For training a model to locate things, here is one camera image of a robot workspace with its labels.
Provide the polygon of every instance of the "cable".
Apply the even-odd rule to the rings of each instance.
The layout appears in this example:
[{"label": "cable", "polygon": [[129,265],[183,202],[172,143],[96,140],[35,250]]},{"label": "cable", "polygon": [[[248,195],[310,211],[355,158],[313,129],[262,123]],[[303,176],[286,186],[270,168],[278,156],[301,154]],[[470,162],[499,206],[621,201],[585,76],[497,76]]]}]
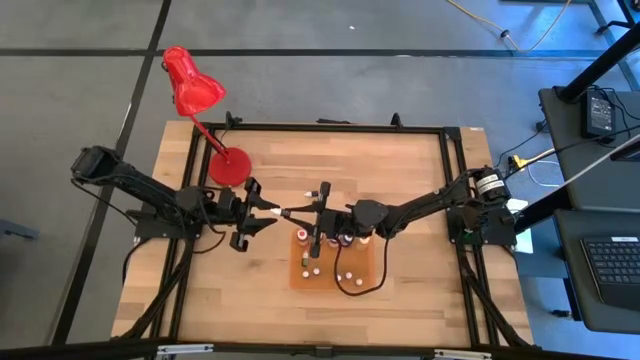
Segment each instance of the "cable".
[{"label": "cable", "polygon": [[336,254],[336,259],[333,263],[333,280],[335,281],[336,285],[338,286],[338,289],[340,289],[340,291],[342,291],[344,294],[349,295],[349,296],[362,296],[365,294],[368,294],[370,292],[374,292],[378,289],[380,289],[382,286],[384,286],[385,281],[387,280],[387,266],[388,266],[388,254],[389,254],[389,242],[390,239],[387,237],[385,238],[385,243],[384,243],[384,255],[383,255],[383,262],[382,262],[382,279],[380,280],[380,282],[378,283],[378,285],[371,287],[367,290],[363,290],[360,292],[351,292],[346,290],[345,288],[342,287],[342,284],[340,284],[340,282],[338,281],[338,261],[340,260],[340,253],[342,252],[342,244],[340,243],[340,241],[338,241],[338,253]]},{"label": "cable", "polygon": [[[460,174],[460,176],[458,176],[457,179],[455,179],[454,181],[451,182],[451,184],[449,185],[449,188],[447,190],[445,190],[444,192],[442,192],[441,196],[445,196],[449,192],[451,192],[455,184],[457,184],[458,182],[462,181],[463,179],[467,179],[467,176],[473,171],[476,171],[476,170],[468,169],[464,173]],[[335,259],[335,261],[333,263],[333,280],[336,283],[336,286],[338,287],[338,289],[340,289],[340,291],[342,291],[345,295],[349,295],[349,296],[355,297],[355,296],[362,296],[362,295],[374,292],[374,291],[382,288],[382,286],[384,286],[384,283],[387,280],[389,242],[391,240],[391,234],[394,234],[396,232],[396,230],[398,229],[398,227],[402,223],[402,220],[404,220],[404,218],[407,217],[409,214],[411,214],[415,209],[416,208],[413,207],[413,208],[407,210],[404,214],[402,214],[402,216],[400,216],[400,218],[398,218],[396,223],[393,224],[393,226],[391,227],[391,231],[389,231],[388,234],[385,234],[385,239],[384,239],[385,240],[385,244],[384,244],[383,263],[382,263],[382,279],[380,280],[378,285],[376,285],[374,287],[371,287],[369,289],[366,289],[366,290],[363,290],[363,291],[360,291],[360,292],[351,292],[351,291],[348,291],[348,290],[346,290],[345,288],[342,287],[342,284],[340,284],[340,282],[338,281],[338,262],[340,261],[340,253],[342,252],[343,245],[342,245],[342,243],[340,241],[338,241],[338,252],[336,253],[336,259]]]},{"label": "cable", "polygon": [[501,38],[507,38],[507,40],[509,40],[509,42],[511,43],[511,45],[513,45],[514,48],[516,48],[516,50],[521,53],[521,54],[526,54],[530,51],[533,51],[535,48],[538,47],[538,45],[540,45],[542,43],[542,41],[547,37],[547,35],[549,35],[549,33],[551,32],[551,29],[553,29],[553,27],[556,25],[556,23],[558,22],[558,20],[560,20],[560,18],[562,17],[562,15],[564,14],[564,12],[567,10],[567,8],[569,7],[569,4],[571,4],[571,0],[567,0],[567,2],[564,4],[564,6],[562,7],[562,10],[560,10],[560,13],[558,14],[558,16],[556,16],[556,19],[553,20],[553,23],[551,23],[551,25],[549,26],[549,28],[547,29],[547,31],[544,32],[544,34],[542,34],[542,36],[540,37],[540,39],[528,50],[522,50],[520,49],[520,47],[518,46],[518,44],[516,44],[515,41],[513,41],[513,39],[511,39],[511,36],[509,35],[509,30],[507,29],[503,29],[500,26],[498,26],[496,23],[489,21],[483,17],[480,17],[478,15],[475,15],[473,13],[471,13],[469,10],[463,8],[462,6],[456,4],[455,2],[453,2],[452,0],[447,0],[447,2],[453,6],[455,6],[456,8],[458,8],[458,10],[462,11],[463,13],[469,15],[470,17],[472,17],[473,19],[476,19],[478,21],[481,21],[485,24],[489,24],[491,26],[493,26],[494,28],[500,30],[500,37]]},{"label": "cable", "polygon": [[94,198],[96,198],[98,201],[100,201],[103,204],[106,204],[107,206],[109,206],[110,208],[112,208],[113,210],[119,212],[122,216],[125,217],[125,219],[127,219],[133,226],[138,226],[138,223],[135,222],[135,220],[133,220],[133,218],[129,215],[127,215],[124,211],[118,209],[115,205],[111,204],[110,202],[108,202],[107,200],[104,200],[102,198],[100,198],[98,195],[92,193],[91,191],[85,189],[84,187],[82,187],[82,185],[80,185],[77,181],[75,181],[74,179],[71,179],[71,184],[73,184],[73,186],[77,187],[78,189],[84,191],[85,193],[93,196]]},{"label": "cable", "polygon": [[[542,163],[542,164],[555,164],[555,165],[560,166],[560,164],[558,164],[555,161],[540,160],[538,162]],[[544,186],[544,187],[560,187],[560,185],[556,185],[556,184],[544,184],[544,183],[539,182],[538,180],[536,180],[536,178],[533,177],[533,174],[531,173],[531,168],[530,167],[527,167],[527,172],[529,173],[529,177],[531,178],[531,180],[534,183],[536,183],[536,184],[538,184],[540,186]]]},{"label": "cable", "polygon": [[[631,115],[631,114],[627,111],[626,106],[624,106],[624,103],[623,103],[622,101],[620,101],[620,98],[617,96],[617,93],[615,92],[615,89],[613,89],[613,88],[601,88],[601,87],[599,87],[599,86],[597,86],[597,85],[591,85],[591,86],[590,86],[590,88],[593,88],[593,89],[595,89],[595,90],[612,90],[613,94],[616,96],[616,99],[618,100],[618,102],[619,102],[619,103],[620,103],[620,105],[622,105],[622,106],[621,106],[621,107],[618,107],[618,105],[616,105],[616,104],[612,104],[612,105],[614,105],[614,106],[616,106],[616,107],[618,107],[618,108],[621,108],[621,109],[622,109],[622,111],[623,111],[623,114],[622,114],[622,118],[623,118],[623,120],[625,120],[625,118],[624,118],[625,113],[626,113],[626,115],[628,115],[628,116],[629,116],[629,117],[631,117],[632,119],[640,120],[640,118],[639,118],[639,117],[633,116],[633,115]],[[557,89],[556,87],[554,87],[554,90],[555,90],[555,92],[556,92],[556,95],[558,95],[558,89]],[[612,133],[609,133],[609,134],[600,135],[600,136],[597,136],[597,137],[594,137],[594,138],[591,138],[591,139],[586,139],[586,140],[578,141],[578,142],[575,142],[575,143],[573,143],[573,144],[569,144],[569,145],[567,145],[567,146],[561,147],[560,149],[553,150],[553,151],[549,151],[549,152],[548,152],[547,154],[545,154],[544,156],[537,156],[536,158],[534,158],[534,159],[530,160],[528,163],[526,163],[524,166],[522,166],[522,167],[520,167],[519,169],[516,169],[516,170],[514,170],[513,172],[511,172],[511,173],[507,174],[507,175],[504,177],[504,179],[503,179],[503,180],[504,180],[504,181],[506,181],[508,178],[510,178],[511,176],[515,175],[518,171],[520,171],[520,170],[524,169],[525,167],[530,166],[531,164],[535,164],[536,162],[538,162],[538,161],[540,161],[540,160],[542,160],[542,159],[544,159],[544,158],[546,158],[546,157],[549,157],[549,156],[551,156],[551,155],[553,155],[553,154],[559,154],[559,153],[561,153],[561,152],[562,152],[562,151],[564,151],[564,150],[570,149],[570,148],[575,147],[575,146],[578,146],[578,145],[586,144],[586,143],[589,143],[589,142],[592,142],[592,141],[599,142],[599,140],[601,140],[601,139],[603,139],[603,138],[605,138],[605,137],[607,137],[607,136],[618,135],[618,134],[622,134],[622,133],[625,133],[625,132],[629,135],[629,138],[631,138],[631,130],[635,130],[635,129],[640,128],[640,125],[636,125],[636,126],[629,127],[629,126],[627,125],[626,120],[624,121],[624,123],[625,123],[625,127],[626,127],[624,130],[619,130],[619,131],[615,131],[615,132],[612,132]]]},{"label": "cable", "polygon": [[202,216],[204,217],[205,221],[207,222],[207,225],[209,226],[209,229],[211,229],[212,232],[214,232],[215,234],[222,234],[222,237],[220,238],[220,240],[218,240],[217,243],[215,243],[213,246],[203,249],[203,250],[196,250],[195,246],[193,249],[193,253],[194,254],[206,254],[209,251],[215,250],[218,246],[220,246],[220,244],[222,244],[222,241],[224,240],[225,236],[227,236],[227,233],[224,231],[218,231],[213,227],[213,224],[211,224],[211,221],[209,220],[209,217],[207,216],[207,212],[204,209],[204,205],[202,204],[202,198],[200,198],[198,200],[198,204],[200,205],[200,211],[202,211]]},{"label": "cable", "polygon": [[227,131],[229,131],[229,129],[224,129],[224,132],[222,133],[222,135],[220,135],[220,142],[222,142],[222,138],[224,138],[225,135],[227,135]]},{"label": "cable", "polygon": [[504,151],[502,154],[500,154],[500,156],[498,157],[498,163],[497,163],[496,165],[493,165],[493,167],[494,167],[494,168],[498,168],[498,167],[500,166],[500,163],[502,162],[502,157],[503,157],[506,153],[511,152],[511,151],[513,151],[513,150],[515,150],[515,149],[519,148],[520,146],[522,146],[522,145],[526,144],[527,142],[529,142],[529,141],[530,141],[531,139],[533,139],[534,137],[538,136],[538,134],[540,134],[540,133],[542,132],[542,130],[543,130],[545,127],[547,127],[547,120],[544,120],[544,123],[545,123],[545,124],[544,124],[544,126],[540,127],[540,129],[539,129],[538,131],[536,131],[536,133],[535,133],[535,134],[531,135],[531,137],[529,137],[527,140],[525,140],[525,141],[521,142],[520,144],[518,144],[518,145],[516,145],[516,146],[512,147],[511,149],[506,150],[506,151]]},{"label": "cable", "polygon": [[124,262],[122,263],[122,285],[124,285],[124,281],[127,279],[127,271],[129,270],[129,260],[136,250],[138,250],[142,245],[146,244],[151,238],[140,239],[134,247],[129,250],[127,256],[124,257]]},{"label": "cable", "polygon": [[516,169],[515,171],[513,171],[513,172],[511,172],[511,173],[507,174],[507,176],[505,176],[503,180],[507,180],[508,178],[510,178],[511,176],[513,176],[514,174],[516,174],[518,171],[520,171],[520,170],[522,170],[522,169],[526,168],[527,166],[530,166],[531,164],[535,164],[536,162],[538,162],[538,161],[540,161],[540,160],[542,160],[542,159],[544,159],[544,158],[546,158],[546,157],[549,157],[549,156],[551,156],[551,155],[553,155],[553,154],[559,154],[559,153],[561,153],[561,152],[562,152],[562,151],[564,151],[564,150],[570,149],[570,148],[575,147],[575,146],[578,146],[578,145],[586,144],[586,143],[589,143],[589,142],[592,142],[592,141],[598,141],[598,140],[600,140],[600,139],[602,139],[602,138],[604,138],[604,137],[606,137],[606,136],[618,135],[618,134],[621,134],[621,133],[623,133],[623,132],[627,132],[627,131],[631,131],[631,130],[635,130],[635,129],[640,129],[640,125],[632,126],[632,127],[630,127],[630,128],[627,128],[627,129],[624,129],[624,130],[620,130],[620,131],[616,131],[616,132],[613,132],[613,133],[609,133],[609,134],[605,134],[605,135],[600,135],[600,136],[598,136],[598,137],[594,137],[594,138],[592,138],[592,139],[586,139],[586,140],[583,140],[583,141],[578,141],[578,142],[575,142],[575,143],[573,143],[573,144],[569,144],[569,145],[567,145],[567,146],[561,147],[560,149],[557,149],[557,150],[551,151],[551,152],[549,152],[548,154],[546,154],[546,155],[544,155],[544,156],[542,156],[542,157],[540,157],[540,158],[538,158],[538,159],[535,159],[535,160],[532,160],[532,161],[528,162],[527,164],[525,164],[525,165],[524,165],[524,166],[522,166],[521,168]]}]

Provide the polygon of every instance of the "small bottle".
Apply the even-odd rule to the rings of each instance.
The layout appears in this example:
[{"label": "small bottle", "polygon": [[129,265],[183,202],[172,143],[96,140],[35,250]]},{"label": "small bottle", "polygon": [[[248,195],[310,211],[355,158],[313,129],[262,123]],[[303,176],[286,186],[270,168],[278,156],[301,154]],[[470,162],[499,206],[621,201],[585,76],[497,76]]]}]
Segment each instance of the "small bottle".
[{"label": "small bottle", "polygon": [[329,243],[329,246],[332,248],[337,248],[338,246],[340,246],[340,244],[338,244],[338,240],[336,239],[327,239],[327,243]]},{"label": "small bottle", "polygon": [[358,238],[358,242],[356,243],[357,244],[356,248],[358,250],[364,250],[367,248],[370,241],[371,241],[371,236],[367,236],[366,238]]},{"label": "small bottle", "polygon": [[306,250],[302,253],[302,266],[309,266],[309,252]]},{"label": "small bottle", "polygon": [[296,232],[296,237],[298,238],[298,244],[300,246],[307,246],[309,243],[309,234],[305,229],[300,229]]},{"label": "small bottle", "polygon": [[338,240],[340,240],[340,244],[342,244],[343,247],[349,247],[353,243],[353,236],[340,235],[338,236]]}]

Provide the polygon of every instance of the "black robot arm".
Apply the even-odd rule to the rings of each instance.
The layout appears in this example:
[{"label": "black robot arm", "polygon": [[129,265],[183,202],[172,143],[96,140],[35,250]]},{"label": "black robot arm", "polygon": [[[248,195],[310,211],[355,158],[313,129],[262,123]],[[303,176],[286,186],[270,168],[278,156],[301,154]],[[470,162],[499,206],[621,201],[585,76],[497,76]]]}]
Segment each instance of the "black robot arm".
[{"label": "black robot arm", "polygon": [[212,191],[196,186],[175,191],[122,161],[113,150],[101,146],[83,149],[71,167],[71,173],[72,180],[78,184],[111,185],[141,200],[153,212],[127,211],[127,214],[139,223],[153,222],[154,227],[161,228],[160,232],[168,237],[192,240],[203,225],[235,225],[230,245],[238,251],[246,251],[246,236],[255,236],[276,222],[275,219],[257,219],[251,214],[253,207],[270,209],[277,206],[260,197],[262,187],[253,178],[245,183],[247,195],[244,200],[229,188],[220,189],[217,199]]},{"label": "black robot arm", "polygon": [[[358,200],[355,205],[347,205],[350,211],[327,209],[330,189],[331,185],[323,182],[317,192],[317,200],[311,205],[272,210],[309,232],[313,239],[311,257],[319,256],[321,234],[334,239],[338,235],[367,237],[375,232],[385,239],[391,239],[409,223],[453,207],[462,208],[465,228],[476,231],[486,224],[488,213],[503,209],[511,197],[499,171],[489,167],[468,170],[441,189],[401,205]],[[317,213],[316,224],[292,218],[293,212]]]}]

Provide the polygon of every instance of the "peg board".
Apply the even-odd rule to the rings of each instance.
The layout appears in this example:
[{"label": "peg board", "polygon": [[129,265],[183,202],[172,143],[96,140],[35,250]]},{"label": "peg board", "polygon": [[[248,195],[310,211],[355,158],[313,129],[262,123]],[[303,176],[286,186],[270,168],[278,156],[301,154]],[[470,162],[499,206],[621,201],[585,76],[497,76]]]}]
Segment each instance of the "peg board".
[{"label": "peg board", "polygon": [[[306,245],[301,245],[294,229],[291,232],[291,258],[289,259],[289,284],[296,290],[327,290],[340,292],[334,281],[334,265],[338,248],[329,246],[326,240],[321,242],[320,257],[312,259],[309,257],[309,265],[302,266],[302,254],[309,251],[310,241]],[[360,247],[358,239],[353,240],[353,245],[342,248],[338,262],[338,274],[342,276],[340,284],[350,292],[359,292],[376,285],[375,257],[373,237],[369,243]],[[314,275],[313,269],[319,268],[320,274]],[[309,272],[309,277],[304,278],[302,273]],[[344,274],[351,272],[353,277],[346,279]],[[362,285],[356,286],[356,279],[362,279]]]}]

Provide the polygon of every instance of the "lamp shade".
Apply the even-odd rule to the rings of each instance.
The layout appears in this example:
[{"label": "lamp shade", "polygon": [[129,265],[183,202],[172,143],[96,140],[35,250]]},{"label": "lamp shade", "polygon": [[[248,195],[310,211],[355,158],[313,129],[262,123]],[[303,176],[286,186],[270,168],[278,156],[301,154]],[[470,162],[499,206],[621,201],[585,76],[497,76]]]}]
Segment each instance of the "lamp shade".
[{"label": "lamp shade", "polygon": [[219,82],[198,71],[193,58],[182,46],[165,50],[163,60],[180,116],[192,116],[207,110],[227,94]]}]

